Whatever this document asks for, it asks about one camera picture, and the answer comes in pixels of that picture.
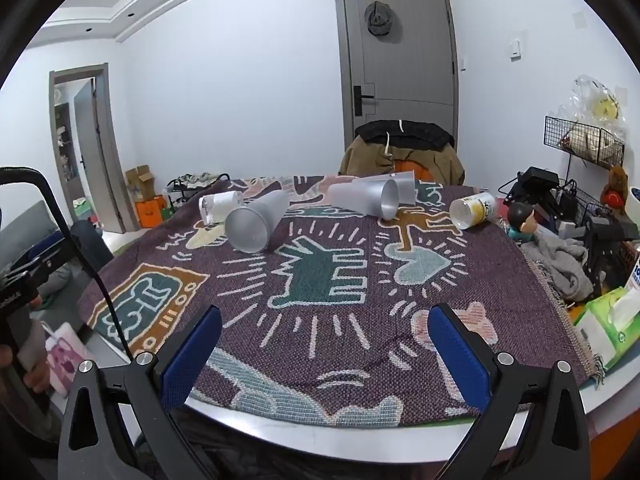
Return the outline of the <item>person's left hand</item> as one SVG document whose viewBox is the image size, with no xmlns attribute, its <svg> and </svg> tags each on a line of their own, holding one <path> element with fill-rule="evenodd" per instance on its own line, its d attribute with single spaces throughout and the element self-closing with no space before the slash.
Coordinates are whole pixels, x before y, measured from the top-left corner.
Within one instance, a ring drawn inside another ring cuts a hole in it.
<svg viewBox="0 0 640 480">
<path fill-rule="evenodd" d="M 35 393 L 47 390 L 50 386 L 50 370 L 44 329 L 30 318 L 28 307 L 22 307 L 12 314 L 8 324 L 17 344 L 17 363 L 25 370 L 22 376 L 24 384 Z"/>
</svg>

